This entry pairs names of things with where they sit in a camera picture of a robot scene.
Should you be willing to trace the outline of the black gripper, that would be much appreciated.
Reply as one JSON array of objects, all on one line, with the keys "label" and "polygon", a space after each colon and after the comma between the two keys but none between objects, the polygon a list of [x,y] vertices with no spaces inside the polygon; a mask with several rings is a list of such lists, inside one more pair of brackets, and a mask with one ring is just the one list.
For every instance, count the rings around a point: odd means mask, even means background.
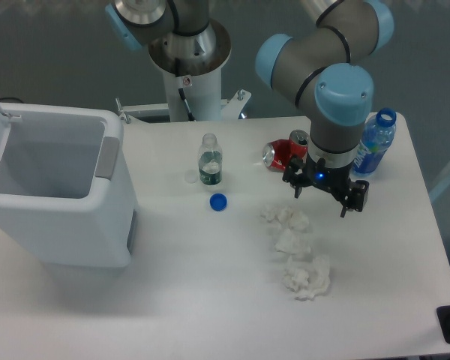
[{"label": "black gripper", "polygon": [[370,183],[350,180],[352,152],[331,153],[319,148],[309,148],[306,160],[292,156],[283,172],[282,180],[294,190],[298,199],[302,189],[314,187],[340,199],[340,216],[347,212],[363,212],[368,201]]}]

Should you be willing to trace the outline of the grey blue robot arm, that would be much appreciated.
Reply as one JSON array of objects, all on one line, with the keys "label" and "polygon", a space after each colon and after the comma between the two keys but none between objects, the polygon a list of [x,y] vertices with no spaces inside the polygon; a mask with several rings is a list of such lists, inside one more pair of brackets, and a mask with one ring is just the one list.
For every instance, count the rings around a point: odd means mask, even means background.
[{"label": "grey blue robot arm", "polygon": [[[314,187],[331,194],[343,212],[361,212],[369,184],[350,178],[371,111],[374,83],[357,61],[391,39],[395,23],[381,1],[306,1],[313,34],[275,34],[259,48],[258,77],[311,122],[305,159],[285,163],[283,180],[297,194]],[[111,1],[106,15],[132,50],[147,48],[162,72],[169,116],[176,122],[219,119],[219,74],[231,53],[227,30],[207,1]]]}]

